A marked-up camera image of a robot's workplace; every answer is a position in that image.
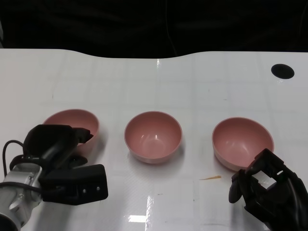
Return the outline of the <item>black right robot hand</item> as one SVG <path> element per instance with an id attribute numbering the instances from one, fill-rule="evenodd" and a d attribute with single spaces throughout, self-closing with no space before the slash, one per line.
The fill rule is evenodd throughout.
<path id="1" fill-rule="evenodd" d="M 270 230 L 308 229 L 308 192 L 297 174 L 269 149 L 231 180 L 229 202 L 234 204 L 243 198 L 245 210 Z"/>

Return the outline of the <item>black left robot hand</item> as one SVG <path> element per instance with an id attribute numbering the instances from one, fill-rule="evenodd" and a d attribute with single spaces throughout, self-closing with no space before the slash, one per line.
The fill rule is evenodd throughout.
<path id="1" fill-rule="evenodd" d="M 24 158 L 46 171 L 59 169 L 78 144 L 88 142 L 93 135 L 88 129 L 68 125 L 37 125 L 25 140 Z"/>

